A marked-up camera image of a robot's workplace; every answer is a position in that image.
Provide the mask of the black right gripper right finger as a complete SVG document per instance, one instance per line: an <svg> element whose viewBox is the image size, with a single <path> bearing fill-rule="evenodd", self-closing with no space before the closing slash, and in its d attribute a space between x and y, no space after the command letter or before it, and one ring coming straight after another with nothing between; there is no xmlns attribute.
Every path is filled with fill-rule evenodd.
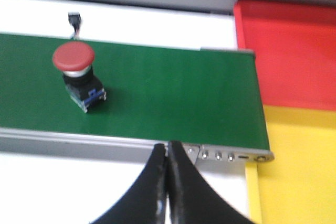
<svg viewBox="0 0 336 224"><path fill-rule="evenodd" d="M167 187L171 223L252 223L215 192L178 141L168 143Z"/></svg>

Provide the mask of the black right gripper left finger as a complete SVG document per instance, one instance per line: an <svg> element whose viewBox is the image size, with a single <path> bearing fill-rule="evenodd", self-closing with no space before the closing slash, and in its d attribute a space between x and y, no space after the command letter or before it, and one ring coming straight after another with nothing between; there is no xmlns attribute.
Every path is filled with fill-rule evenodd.
<svg viewBox="0 0 336 224"><path fill-rule="evenodd" d="M94 223L165 223L165 146L156 144L127 192Z"/></svg>

